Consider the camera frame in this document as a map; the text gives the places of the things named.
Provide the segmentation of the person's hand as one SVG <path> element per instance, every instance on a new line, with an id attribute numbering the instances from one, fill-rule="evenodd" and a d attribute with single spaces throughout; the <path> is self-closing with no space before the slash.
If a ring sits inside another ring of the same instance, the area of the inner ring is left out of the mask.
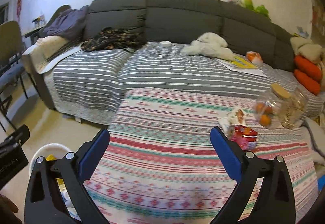
<path id="1" fill-rule="evenodd" d="M 1 223 L 7 224 L 22 224 L 22 221 L 15 216 L 18 212 L 18 207 L 6 196 L 1 195 L 0 197 L 0 214 L 1 214 Z"/>

